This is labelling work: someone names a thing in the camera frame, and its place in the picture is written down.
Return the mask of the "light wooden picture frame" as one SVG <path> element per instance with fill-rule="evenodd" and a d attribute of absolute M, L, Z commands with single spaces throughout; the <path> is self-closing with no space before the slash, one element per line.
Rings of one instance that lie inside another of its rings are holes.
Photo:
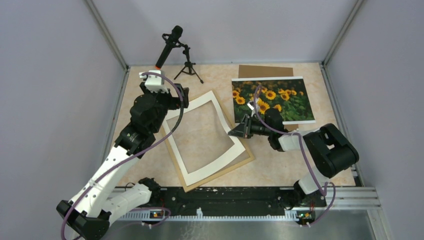
<path fill-rule="evenodd" d="M 227 123 L 230 124 L 230 125 L 232 125 L 231 127 L 234 127 L 235 124 L 230 121 L 229 114 L 228 114 L 227 110 L 224 107 L 222 107 L 222 106 L 221 106 L 221 108 L 225 111 Z M 228 164 L 223 169 L 221 169 L 220 171 L 218 171 L 218 173 L 215 173 L 211 177 L 208 177 L 206 180 L 202 181 L 201 182 L 202 184 L 199 185 L 199 186 L 197 186 L 197 187 L 200 187 L 200 186 L 202 186 L 202 185 L 204 185 L 206 183 L 209 183 L 209 182 L 211 182 L 211 181 L 213 181 L 213 180 L 215 180 L 215 179 L 217 179 L 217 178 L 219 178 L 219 177 L 221 177 L 221 176 L 223 176 L 225 174 L 228 174 L 229 172 L 231 172 L 233 170 L 236 170 L 236 169 L 242 167 L 243 165 L 248 164 L 248 163 L 252 162 L 253 160 L 255 160 L 255 156 L 253 155 L 253 153 L 252 153 L 251 149 L 249 148 L 249 146 L 247 145 L 247 143 L 244 140 L 241 140 L 241 142 L 247 148 L 247 151 L 245 151 L 242 154 L 240 154 L 230 164 Z M 190 190 L 187 190 L 185 187 L 183 187 L 183 189 L 184 189 L 185 192 L 189 192 L 191 190 L 194 190 L 197 187 L 194 187 L 193 185 L 191 185 L 190 186 Z"/>

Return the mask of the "black mini tripod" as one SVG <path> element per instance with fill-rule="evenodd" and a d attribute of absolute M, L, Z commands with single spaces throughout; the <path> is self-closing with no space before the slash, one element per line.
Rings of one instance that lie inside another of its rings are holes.
<path fill-rule="evenodd" d="M 189 76 L 196 76 L 198 78 L 198 80 L 200 81 L 201 84 L 204 84 L 204 81 L 201 79 L 201 77 L 198 75 L 198 73 L 196 72 L 196 70 L 194 69 L 194 65 L 196 65 L 195 62 L 191 62 L 190 59 L 190 47 L 185 44 L 180 42 L 179 40 L 174 41 L 174 43 L 171 43 L 171 48 L 183 48 L 182 53 L 185 55 L 186 57 L 186 61 L 184 62 L 184 67 L 179 71 L 179 73 L 173 78 L 174 80 L 176 80 L 181 73 L 184 73 L 186 75 Z"/>

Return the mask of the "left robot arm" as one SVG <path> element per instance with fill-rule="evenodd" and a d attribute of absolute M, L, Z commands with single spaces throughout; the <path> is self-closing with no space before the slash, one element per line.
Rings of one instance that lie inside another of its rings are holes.
<path fill-rule="evenodd" d="M 111 198 L 117 183 L 143 155 L 170 137 L 167 134 L 156 140 L 166 115 L 170 110 L 179 114 L 180 123 L 184 110 L 189 106 L 189 88 L 172 84 L 177 96 L 166 87 L 154 92 L 141 83 L 143 94 L 138 96 L 130 109 L 130 122 L 120 132 L 108 156 L 93 177 L 70 200 L 61 200 L 56 211 L 63 218 L 60 237 L 66 239 L 65 228 L 70 227 L 77 238 L 100 240 L 109 227 L 120 217 L 138 206 L 154 207 L 160 202 L 160 186 L 152 178 L 143 178 L 129 190 Z"/>

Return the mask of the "white paper mat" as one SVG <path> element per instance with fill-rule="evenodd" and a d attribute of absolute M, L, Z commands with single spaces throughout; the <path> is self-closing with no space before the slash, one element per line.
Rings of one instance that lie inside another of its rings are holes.
<path fill-rule="evenodd" d="M 213 90 L 210 90 L 207 93 L 190 101 L 188 108 L 184 112 L 188 113 L 209 102 L 213 104 L 223 130 L 225 132 L 229 132 L 230 127 L 232 125 L 227 123 L 227 115 L 225 111 L 221 108 L 221 102 L 217 99 Z M 187 168 L 184 164 L 183 158 L 181 157 L 180 151 L 173 136 L 170 135 L 165 140 L 165 144 L 168 148 L 171 159 L 177 170 L 178 177 L 180 178 L 181 184 L 184 188 L 190 190 L 190 186 L 192 185 L 195 188 L 200 186 L 202 184 L 202 181 L 205 181 L 207 178 L 212 177 L 214 174 L 218 173 L 218 171 L 220 171 L 228 164 L 230 164 L 233 160 L 235 160 L 243 152 L 247 151 L 247 148 L 237 137 L 231 136 L 230 140 L 233 142 L 233 145 L 227 151 L 225 151 L 222 155 L 220 155 L 211 163 L 191 173 L 187 171 Z"/>

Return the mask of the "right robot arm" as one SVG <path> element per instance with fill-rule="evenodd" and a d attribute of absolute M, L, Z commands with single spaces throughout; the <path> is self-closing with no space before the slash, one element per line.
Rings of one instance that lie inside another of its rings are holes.
<path fill-rule="evenodd" d="M 271 148 L 278 152 L 300 150 L 303 155 L 309 152 L 314 166 L 308 164 L 308 173 L 293 185 L 293 200 L 299 206 L 307 206 L 314 193 L 331 178 L 359 161 L 358 151 L 334 124 L 315 130 L 289 131 L 274 108 L 266 110 L 264 118 L 246 114 L 227 134 L 243 139 L 266 136 Z"/>

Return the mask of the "black microphone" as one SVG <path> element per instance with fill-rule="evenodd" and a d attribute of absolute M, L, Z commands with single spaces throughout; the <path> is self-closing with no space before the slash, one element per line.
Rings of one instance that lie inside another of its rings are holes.
<path fill-rule="evenodd" d="M 179 25 L 176 25 L 172 30 L 171 33 L 163 33 L 162 39 L 165 41 L 165 47 L 162 50 L 156 64 L 155 68 L 160 70 L 165 61 L 167 60 L 169 54 L 171 53 L 172 49 L 174 48 L 180 48 L 180 37 L 182 36 L 183 28 Z"/>

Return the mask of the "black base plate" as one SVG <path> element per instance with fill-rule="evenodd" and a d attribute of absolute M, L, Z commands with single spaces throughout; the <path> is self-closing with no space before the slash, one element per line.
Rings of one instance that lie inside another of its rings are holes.
<path fill-rule="evenodd" d="M 282 216 L 294 208 L 326 207 L 325 198 L 313 193 L 301 198 L 293 187 L 199 187 L 185 192 L 181 187 L 155 191 L 143 208 L 164 207 L 173 217 L 194 216 L 201 211 L 206 217 Z"/>

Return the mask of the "brown backing board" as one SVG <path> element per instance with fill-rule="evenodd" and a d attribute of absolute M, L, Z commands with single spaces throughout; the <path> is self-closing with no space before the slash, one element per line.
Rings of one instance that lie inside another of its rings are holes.
<path fill-rule="evenodd" d="M 258 85 L 262 85 L 258 100 L 259 115 L 263 118 L 266 110 L 276 109 L 283 121 L 295 120 L 300 115 L 294 109 L 292 100 L 296 95 L 292 93 L 297 85 L 290 80 L 257 80 L 258 78 L 292 77 L 292 68 L 240 65 L 238 78 L 232 80 L 233 113 L 236 123 L 240 123 L 245 114 L 251 114 L 247 103 L 253 100 L 253 93 Z"/>

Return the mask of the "sunflower photo print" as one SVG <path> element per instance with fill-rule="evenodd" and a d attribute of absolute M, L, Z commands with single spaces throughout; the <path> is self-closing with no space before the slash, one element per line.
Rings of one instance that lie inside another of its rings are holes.
<path fill-rule="evenodd" d="M 276 109 L 285 125 L 316 122 L 302 76 L 233 78 L 231 85 L 236 123 L 240 123 L 244 115 L 252 113 L 248 102 L 254 100 L 258 86 L 261 86 L 261 93 L 257 110 L 261 117 L 266 110 Z"/>

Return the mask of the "aluminium rail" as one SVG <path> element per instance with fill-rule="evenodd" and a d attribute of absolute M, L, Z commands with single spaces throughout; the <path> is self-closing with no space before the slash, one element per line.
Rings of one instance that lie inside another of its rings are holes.
<path fill-rule="evenodd" d="M 149 201 L 128 206 L 121 194 L 132 188 L 118 187 L 107 198 L 103 210 L 109 222 L 159 222 L 170 210 L 169 221 L 313 221 L 326 208 L 355 211 L 381 208 L 377 192 L 371 187 L 338 187 L 326 196 L 313 193 L 303 200 L 295 198 L 291 187 L 201 187 L 184 192 L 181 187 L 153 191 Z"/>

